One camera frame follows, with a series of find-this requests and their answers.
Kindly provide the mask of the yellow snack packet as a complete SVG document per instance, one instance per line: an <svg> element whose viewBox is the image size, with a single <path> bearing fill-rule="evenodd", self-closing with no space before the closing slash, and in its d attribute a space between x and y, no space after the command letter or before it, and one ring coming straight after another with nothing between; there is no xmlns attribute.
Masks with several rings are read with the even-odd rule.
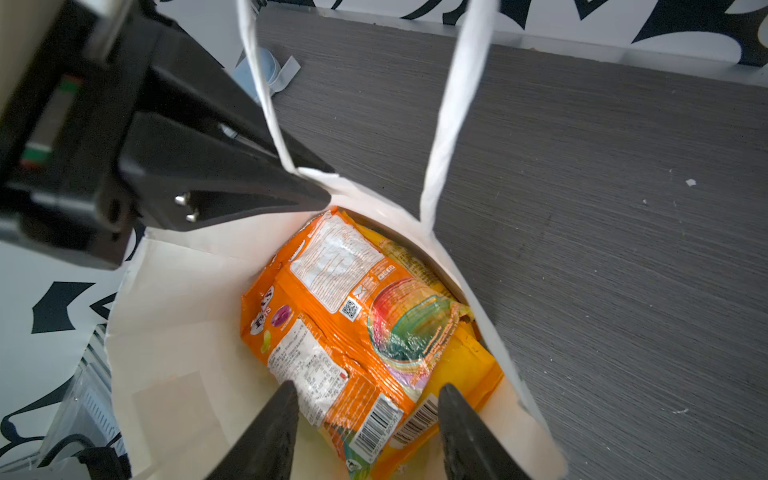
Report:
<svg viewBox="0 0 768 480"><path fill-rule="evenodd" d="M454 299L433 270L394 240L358 224L356 228L377 248L436 292ZM474 317L462 320L437 364L417 408L383 448L371 477L388 479L439 432L438 396L447 383L456 387L474 410L482 408L504 374L495 358L477 339Z"/></svg>

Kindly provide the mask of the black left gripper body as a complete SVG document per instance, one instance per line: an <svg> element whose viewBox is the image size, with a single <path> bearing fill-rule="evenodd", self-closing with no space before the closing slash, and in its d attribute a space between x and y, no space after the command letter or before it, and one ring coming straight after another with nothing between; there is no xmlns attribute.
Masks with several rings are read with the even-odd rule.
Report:
<svg viewBox="0 0 768 480"><path fill-rule="evenodd" d="M130 38L153 1L1 5L1 240L78 266L116 269L134 198L116 160L138 89Z"/></svg>

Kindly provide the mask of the white green paper bag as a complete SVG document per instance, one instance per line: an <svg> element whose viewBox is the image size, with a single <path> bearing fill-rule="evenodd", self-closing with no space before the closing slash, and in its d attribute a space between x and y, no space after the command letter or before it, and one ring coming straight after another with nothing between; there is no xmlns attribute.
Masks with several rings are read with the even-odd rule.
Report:
<svg viewBox="0 0 768 480"><path fill-rule="evenodd" d="M319 211L271 213L187 233L145 232L113 304L106 336L112 405L136 477L206 478L283 383L242 340L241 300L275 253L331 208L410 250L468 308L462 320L474 317L477 339L504 374L485 405L472 409L530 479L565 475L566 460L503 341L433 232L498 8L495 1L473 1L465 12L418 216L342 176L300 166L279 130L262 70L253 67L279 166L324 188L331 200ZM402 466L409 479L448 479L440 430ZM353 479L327 437L300 409L290 478Z"/></svg>

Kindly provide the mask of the orange snack packet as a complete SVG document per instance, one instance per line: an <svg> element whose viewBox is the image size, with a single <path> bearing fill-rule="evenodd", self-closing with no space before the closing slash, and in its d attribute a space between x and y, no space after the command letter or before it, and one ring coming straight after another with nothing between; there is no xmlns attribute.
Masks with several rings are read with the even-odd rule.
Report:
<svg viewBox="0 0 768 480"><path fill-rule="evenodd" d="M241 300L241 337L344 461L369 476L469 313L387 257L344 211L309 221Z"/></svg>

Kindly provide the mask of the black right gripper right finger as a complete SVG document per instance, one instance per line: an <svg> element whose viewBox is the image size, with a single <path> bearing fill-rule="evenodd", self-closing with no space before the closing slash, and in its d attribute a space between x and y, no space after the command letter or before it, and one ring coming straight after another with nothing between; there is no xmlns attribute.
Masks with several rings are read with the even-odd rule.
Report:
<svg viewBox="0 0 768 480"><path fill-rule="evenodd" d="M438 423L448 479L530 480L452 384L440 390Z"/></svg>

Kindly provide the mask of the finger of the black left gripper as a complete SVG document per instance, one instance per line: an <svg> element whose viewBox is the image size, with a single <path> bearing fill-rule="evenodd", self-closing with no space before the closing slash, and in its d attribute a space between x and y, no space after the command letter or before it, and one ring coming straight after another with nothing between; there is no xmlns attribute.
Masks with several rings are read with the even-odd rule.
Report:
<svg viewBox="0 0 768 480"><path fill-rule="evenodd" d="M313 212L331 195L271 156L156 113L134 115L118 161L151 227L192 231L269 213Z"/></svg>
<svg viewBox="0 0 768 480"><path fill-rule="evenodd" d="M261 108L176 25L160 27L150 68L163 92L161 110L175 111L175 118L205 133L219 133L224 124L280 163Z"/></svg>

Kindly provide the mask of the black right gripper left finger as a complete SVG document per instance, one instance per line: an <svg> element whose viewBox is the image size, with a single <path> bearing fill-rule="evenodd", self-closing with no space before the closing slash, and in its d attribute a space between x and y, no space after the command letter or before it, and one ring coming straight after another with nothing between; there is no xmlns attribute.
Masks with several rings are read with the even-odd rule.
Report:
<svg viewBox="0 0 768 480"><path fill-rule="evenodd" d="M206 479L289 479L298 420L298 392L285 381Z"/></svg>

